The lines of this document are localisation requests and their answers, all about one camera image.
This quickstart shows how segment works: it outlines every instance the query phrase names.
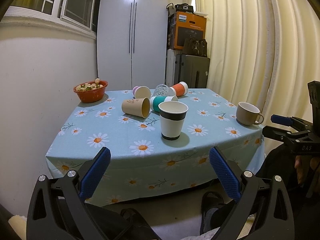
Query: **blue gripper pad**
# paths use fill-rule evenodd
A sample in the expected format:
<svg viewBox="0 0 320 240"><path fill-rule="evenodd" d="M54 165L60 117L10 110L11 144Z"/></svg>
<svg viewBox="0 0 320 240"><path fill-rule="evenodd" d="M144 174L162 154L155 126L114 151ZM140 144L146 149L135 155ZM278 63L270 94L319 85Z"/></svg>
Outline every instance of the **blue gripper pad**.
<svg viewBox="0 0 320 240"><path fill-rule="evenodd" d="M81 180L81 190L79 197L82 201L91 198L96 190L103 174L108 168L111 160L111 153L108 148L105 148L94 164L91 166L87 174Z"/></svg>
<svg viewBox="0 0 320 240"><path fill-rule="evenodd" d="M284 116L276 115L276 114L273 114L271 116L271 122L277 123L277 124L280 124L280 125L284 125L284 126L293 125L293 121L292 121L292 119L290 117L284 117Z"/></svg>
<svg viewBox="0 0 320 240"><path fill-rule="evenodd" d="M210 149L209 161L229 198L240 199L240 183L216 148Z"/></svg>

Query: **cabinet door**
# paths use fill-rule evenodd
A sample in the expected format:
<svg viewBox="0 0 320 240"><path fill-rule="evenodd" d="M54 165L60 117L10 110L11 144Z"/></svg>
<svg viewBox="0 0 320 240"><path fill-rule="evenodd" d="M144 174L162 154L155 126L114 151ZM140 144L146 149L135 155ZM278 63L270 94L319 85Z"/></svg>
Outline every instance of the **cabinet door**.
<svg viewBox="0 0 320 240"><path fill-rule="evenodd" d="M97 31L98 75L107 90L130 90L134 0L101 0Z"/></svg>
<svg viewBox="0 0 320 240"><path fill-rule="evenodd" d="M168 0L135 0L132 86L164 84Z"/></svg>

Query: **orange cardboard box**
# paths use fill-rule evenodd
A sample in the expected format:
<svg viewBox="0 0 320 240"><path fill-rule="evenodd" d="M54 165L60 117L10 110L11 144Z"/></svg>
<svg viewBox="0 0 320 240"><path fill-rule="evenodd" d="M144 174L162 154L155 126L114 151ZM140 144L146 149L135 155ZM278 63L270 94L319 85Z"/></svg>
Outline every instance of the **orange cardboard box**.
<svg viewBox="0 0 320 240"><path fill-rule="evenodd" d="M207 19L188 12L176 12L168 20L168 49L183 49L185 39L204 39Z"/></svg>

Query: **black band on cup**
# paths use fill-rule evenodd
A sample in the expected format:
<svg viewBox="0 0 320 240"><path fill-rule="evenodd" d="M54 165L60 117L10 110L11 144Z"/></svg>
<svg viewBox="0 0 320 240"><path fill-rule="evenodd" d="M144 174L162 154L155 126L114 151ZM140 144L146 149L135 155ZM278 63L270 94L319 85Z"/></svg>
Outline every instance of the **black band on cup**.
<svg viewBox="0 0 320 240"><path fill-rule="evenodd" d="M162 133L161 133L161 135L164 139L169 140L169 141L174 141L180 137L180 135L178 135L177 137L167 137L167 136L164 136Z"/></svg>
<svg viewBox="0 0 320 240"><path fill-rule="evenodd" d="M186 117L186 114L187 114L187 112L185 112L183 114L169 114L169 113L166 113L166 112L164 112L164 111L162 111L160 109L160 115L163 118L169 119L169 120L172 120L172 121L181 121Z"/></svg>

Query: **hand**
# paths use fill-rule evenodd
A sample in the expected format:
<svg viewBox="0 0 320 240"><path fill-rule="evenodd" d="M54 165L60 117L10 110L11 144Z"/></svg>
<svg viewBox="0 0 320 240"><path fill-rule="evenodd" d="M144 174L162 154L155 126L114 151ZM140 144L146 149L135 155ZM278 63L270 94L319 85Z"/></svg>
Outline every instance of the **hand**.
<svg viewBox="0 0 320 240"><path fill-rule="evenodd" d="M310 167L315 170L320 162L320 158L312 158L310 161ZM296 157L296 162L294 164L294 167L297 169L297 178L298 183L301 184L305 181L308 169L306 169L306 166L302 165L302 159L301 156ZM315 187L315 192L320 192L320 176L318 178L318 183Z"/></svg>

